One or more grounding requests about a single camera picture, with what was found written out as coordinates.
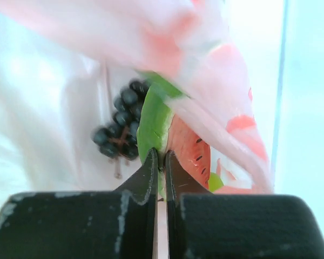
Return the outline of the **black fake grapes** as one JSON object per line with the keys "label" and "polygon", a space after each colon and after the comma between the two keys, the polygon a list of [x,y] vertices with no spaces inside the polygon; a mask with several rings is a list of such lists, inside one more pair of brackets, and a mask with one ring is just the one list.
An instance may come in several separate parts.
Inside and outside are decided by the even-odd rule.
{"label": "black fake grapes", "polygon": [[99,152],[115,163],[114,177],[122,178],[119,162],[126,165],[138,157],[137,130],[141,111],[151,84],[148,80],[131,79],[113,99],[111,121],[95,129],[91,136]]}

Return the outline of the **small green fake fruit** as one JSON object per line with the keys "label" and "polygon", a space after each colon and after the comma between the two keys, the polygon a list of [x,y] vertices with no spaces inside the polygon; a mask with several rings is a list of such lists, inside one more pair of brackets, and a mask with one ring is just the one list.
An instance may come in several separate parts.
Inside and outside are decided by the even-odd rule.
{"label": "small green fake fruit", "polygon": [[210,178],[208,180],[209,191],[214,193],[215,191],[220,189],[223,185],[224,184],[221,177],[218,174],[211,172]]}

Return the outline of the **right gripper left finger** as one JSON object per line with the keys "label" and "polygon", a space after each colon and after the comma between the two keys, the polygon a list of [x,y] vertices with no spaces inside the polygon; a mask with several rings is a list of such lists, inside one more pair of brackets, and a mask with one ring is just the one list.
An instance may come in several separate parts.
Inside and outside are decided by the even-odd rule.
{"label": "right gripper left finger", "polygon": [[3,258],[156,258],[158,156],[113,191],[22,192],[0,211]]}

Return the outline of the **fake watermelon slice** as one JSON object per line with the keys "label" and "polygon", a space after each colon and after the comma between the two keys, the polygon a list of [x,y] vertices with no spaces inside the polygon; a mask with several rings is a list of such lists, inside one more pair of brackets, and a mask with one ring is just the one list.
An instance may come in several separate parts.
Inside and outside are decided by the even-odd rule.
{"label": "fake watermelon slice", "polygon": [[152,84],[147,91],[137,130],[138,153],[141,162],[148,151],[158,154],[158,193],[166,199],[165,156],[173,151],[182,168],[204,188],[209,189],[211,149],[163,101],[158,92],[162,88]]}

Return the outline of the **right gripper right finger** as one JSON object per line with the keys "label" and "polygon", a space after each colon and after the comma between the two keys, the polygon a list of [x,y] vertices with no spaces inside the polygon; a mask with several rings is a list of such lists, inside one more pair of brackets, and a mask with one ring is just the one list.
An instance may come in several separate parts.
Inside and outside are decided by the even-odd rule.
{"label": "right gripper right finger", "polygon": [[219,195],[165,158],[170,258],[324,258],[324,238],[292,195]]}

